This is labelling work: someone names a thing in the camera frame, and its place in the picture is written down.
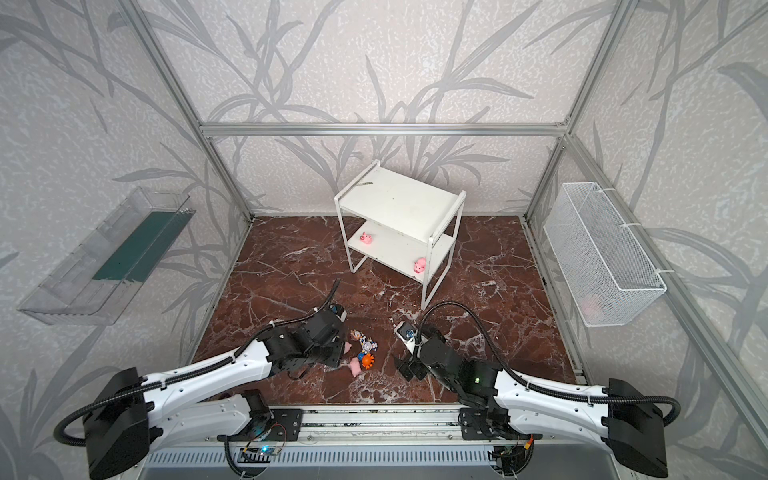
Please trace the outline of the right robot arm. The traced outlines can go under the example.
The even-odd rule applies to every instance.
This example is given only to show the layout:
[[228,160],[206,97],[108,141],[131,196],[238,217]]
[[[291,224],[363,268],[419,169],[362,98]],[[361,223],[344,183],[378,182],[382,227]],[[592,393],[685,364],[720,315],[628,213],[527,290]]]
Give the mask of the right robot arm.
[[461,357],[437,333],[408,324],[395,334],[408,353],[395,361],[407,379],[435,378],[458,397],[468,439],[522,440],[553,436],[581,441],[612,454],[624,467],[668,476],[664,429],[679,407],[668,397],[642,395],[629,383],[579,386],[543,380]]

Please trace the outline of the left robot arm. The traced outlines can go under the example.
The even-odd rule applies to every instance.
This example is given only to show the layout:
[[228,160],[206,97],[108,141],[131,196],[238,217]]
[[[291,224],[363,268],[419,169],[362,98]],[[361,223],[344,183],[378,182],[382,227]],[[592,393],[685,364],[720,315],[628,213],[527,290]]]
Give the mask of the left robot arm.
[[219,394],[319,364],[336,368],[346,349],[347,313],[331,303],[271,324],[240,347],[186,367],[115,374],[92,403],[68,414],[54,439],[85,449],[92,479],[118,476],[151,452],[204,437],[261,434],[271,414],[255,392]]

